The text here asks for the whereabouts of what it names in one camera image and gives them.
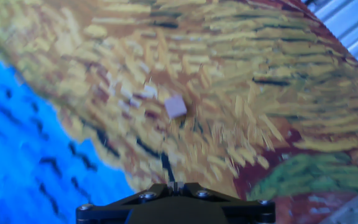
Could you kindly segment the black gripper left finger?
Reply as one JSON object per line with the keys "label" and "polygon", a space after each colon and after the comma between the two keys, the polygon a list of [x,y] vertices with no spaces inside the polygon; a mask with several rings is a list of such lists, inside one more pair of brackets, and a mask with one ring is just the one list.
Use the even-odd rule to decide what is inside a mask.
{"label": "black gripper left finger", "polygon": [[151,202],[162,202],[163,199],[174,196],[176,182],[169,184],[153,184],[149,189],[118,200],[107,205],[87,203],[76,209],[76,224],[94,223],[125,223],[135,208],[145,208]]}

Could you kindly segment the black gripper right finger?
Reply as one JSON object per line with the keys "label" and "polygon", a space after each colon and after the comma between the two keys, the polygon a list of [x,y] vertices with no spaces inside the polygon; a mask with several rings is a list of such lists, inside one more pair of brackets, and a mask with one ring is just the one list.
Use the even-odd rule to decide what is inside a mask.
{"label": "black gripper right finger", "polygon": [[275,223],[276,206],[269,200],[243,201],[198,183],[176,183],[179,210],[195,223]]}

